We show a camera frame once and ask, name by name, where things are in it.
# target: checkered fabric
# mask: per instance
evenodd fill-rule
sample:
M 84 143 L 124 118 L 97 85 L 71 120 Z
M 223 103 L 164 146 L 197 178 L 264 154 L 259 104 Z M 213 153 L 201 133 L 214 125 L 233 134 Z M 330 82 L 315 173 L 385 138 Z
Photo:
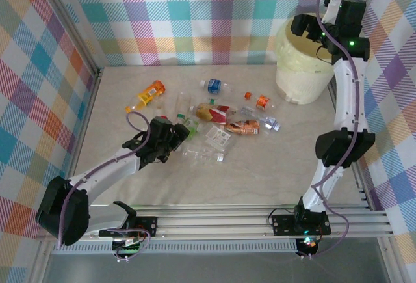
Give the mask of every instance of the checkered fabric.
M 47 0 L 0 0 L 0 282 L 23 282 L 34 217 L 65 176 L 93 76 Z
M 363 30 L 365 114 L 377 136 L 361 166 L 416 282 L 416 0 L 373 0 Z
M 274 63 L 287 18 L 315 0 L 63 0 L 101 66 Z

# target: white bucket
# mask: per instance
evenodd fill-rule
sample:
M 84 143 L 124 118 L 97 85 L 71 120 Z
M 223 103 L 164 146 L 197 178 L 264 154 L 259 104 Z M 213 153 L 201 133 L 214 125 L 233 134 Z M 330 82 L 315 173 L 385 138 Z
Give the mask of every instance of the white bucket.
M 276 83 L 278 94 L 288 102 L 308 104 L 315 101 L 333 77 L 333 66 L 317 59 L 320 44 L 291 32 L 292 20 L 281 27 L 276 36 Z M 319 57 L 331 61 L 324 48 Z

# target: blue label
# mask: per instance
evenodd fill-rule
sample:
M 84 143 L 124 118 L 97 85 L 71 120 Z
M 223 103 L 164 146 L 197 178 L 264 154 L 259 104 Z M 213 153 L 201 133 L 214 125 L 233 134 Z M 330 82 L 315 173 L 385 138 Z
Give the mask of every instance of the blue label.
M 208 82 L 208 92 L 218 94 L 221 91 L 221 80 L 210 79 Z

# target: marble floor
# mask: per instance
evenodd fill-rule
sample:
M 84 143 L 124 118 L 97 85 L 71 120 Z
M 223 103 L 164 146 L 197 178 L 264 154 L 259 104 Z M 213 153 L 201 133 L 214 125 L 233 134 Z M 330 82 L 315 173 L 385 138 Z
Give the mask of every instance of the marble floor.
M 275 73 L 271 65 L 105 68 L 75 173 L 109 158 L 136 134 L 125 120 L 124 107 L 154 80 L 160 79 L 166 87 L 166 110 L 171 118 L 179 91 L 191 91 L 193 102 L 199 103 L 207 96 L 200 80 L 218 78 L 237 90 L 275 98 L 279 106 L 270 114 L 279 120 L 279 132 L 239 136 L 223 163 L 201 164 L 173 153 L 167 163 L 148 165 L 115 183 L 94 203 L 295 204 L 311 183 L 317 165 L 315 141 L 333 129 L 334 109 L 328 90 L 309 105 L 283 101 L 276 92 Z M 142 112 L 149 119 L 154 116 L 151 106 Z M 145 126 L 139 117 L 132 121 L 140 128 Z M 335 187 L 330 202 L 360 202 L 351 169 Z

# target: purple cable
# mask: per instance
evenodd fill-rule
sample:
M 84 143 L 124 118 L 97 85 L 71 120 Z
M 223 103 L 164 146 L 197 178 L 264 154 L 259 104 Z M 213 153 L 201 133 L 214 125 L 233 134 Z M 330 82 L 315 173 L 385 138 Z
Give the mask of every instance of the purple cable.
M 134 127 L 134 125 L 130 122 L 129 116 L 131 114 L 136 114 L 138 116 L 140 116 L 141 118 L 143 118 L 144 122 L 146 123 L 146 125 L 148 126 L 148 131 L 146 133 L 146 138 L 144 139 L 143 143 L 141 145 L 139 145 L 137 148 L 135 148 L 133 151 L 126 153 L 122 156 L 120 156 L 117 159 L 110 159 L 109 161 L 106 161 L 105 163 L 102 163 L 101 165 L 97 166 L 96 168 L 92 169 L 88 174 L 85 175 L 84 178 L 80 179 L 70 190 L 70 192 L 66 195 L 66 198 L 64 200 L 64 203 L 62 205 L 62 209 L 60 211 L 60 217 L 59 217 L 59 233 L 58 233 L 58 249 L 61 248 L 62 243 L 63 243 L 63 236 L 64 236 L 64 223 L 65 223 L 65 214 L 66 214 L 66 208 L 68 207 L 68 203 L 70 201 L 70 197 L 72 196 L 72 194 L 75 192 L 75 190 L 78 188 L 78 186 L 80 186 L 83 182 L 85 182 L 87 179 L 89 179 L 89 177 L 91 177 L 93 174 L 95 174 L 97 171 L 100 171 L 101 169 L 105 168 L 106 166 L 115 163 L 123 158 L 129 157 L 133 154 L 135 154 L 137 151 L 139 151 L 141 148 L 143 148 L 143 146 L 146 145 L 146 143 L 149 141 L 150 138 L 150 123 L 149 120 L 142 114 L 139 112 L 129 112 L 125 119 L 127 120 L 127 123 L 134 129 L 137 130 L 139 132 L 141 132 L 142 130 Z
M 134 257 L 138 256 L 139 254 L 141 254 L 150 244 L 150 239 L 151 239 L 151 234 L 149 231 L 147 231 L 146 229 L 107 229 L 107 231 L 115 231 L 115 232 L 143 232 L 146 233 L 147 235 L 147 241 L 146 244 L 144 244 L 144 246 L 142 248 L 140 248 L 140 250 L 136 253 L 134 253 L 133 255 L 129 256 L 129 257 L 125 257 L 125 258 L 121 258 L 118 255 L 118 252 L 120 251 L 120 249 L 116 250 L 116 258 L 117 261 L 120 262 L 120 260 L 125 260 L 125 261 L 129 261 L 130 259 L 133 259 Z
M 334 210 L 332 210 L 328 203 L 326 202 L 326 199 L 322 193 L 322 185 L 327 182 L 332 176 L 333 174 L 335 174 L 335 172 L 338 170 L 339 167 L 341 167 L 341 165 L 345 162 L 346 158 L 348 157 L 348 155 L 350 155 L 352 149 L 354 148 L 354 145 L 357 141 L 357 136 L 358 136 L 358 118 L 359 118 L 359 103 L 360 103 L 360 99 L 359 99 L 359 81 L 358 81 L 358 72 L 357 72 L 357 68 L 356 65 L 354 64 L 354 60 L 352 59 L 351 54 L 349 54 L 348 50 L 345 49 L 345 47 L 343 47 L 342 44 L 340 44 L 333 36 L 331 36 L 331 34 L 326 30 L 324 24 L 321 22 L 320 19 L 320 14 L 319 14 L 319 6 L 320 6 L 320 0 L 317 1 L 317 8 L 316 8 L 316 15 L 317 15 L 317 22 L 319 27 L 322 29 L 322 31 L 325 33 L 325 35 L 328 37 L 329 40 L 331 40 L 347 57 L 348 61 L 351 64 L 351 68 L 352 68 L 352 73 L 354 76 L 354 83 L 355 83 L 355 88 L 356 88 L 356 111 L 354 113 L 355 119 L 356 121 L 354 122 L 354 133 L 352 135 L 352 139 L 351 139 L 351 143 L 350 146 L 348 147 L 348 149 L 346 150 L 344 156 L 342 156 L 342 158 L 339 160 L 339 162 L 336 164 L 336 166 L 325 176 L 323 177 L 323 179 L 321 181 L 319 181 L 318 183 L 312 185 L 312 189 L 316 192 L 316 194 L 318 194 L 319 198 L 322 200 L 322 203 L 324 204 L 324 207 L 331 213 L 333 213 L 334 215 L 342 218 L 345 220 L 346 223 L 346 227 L 345 227 L 345 231 L 342 234 L 342 236 L 339 238 L 338 242 L 336 242 L 333 246 L 331 246 L 330 248 L 324 250 L 323 252 L 320 252 L 318 254 L 315 254 L 315 256 L 319 256 L 324 254 L 325 252 L 328 252 L 332 249 L 334 249 L 347 235 L 349 229 L 350 229 L 350 223 L 348 221 L 348 219 L 344 216 L 341 215 L 340 213 L 336 213 Z

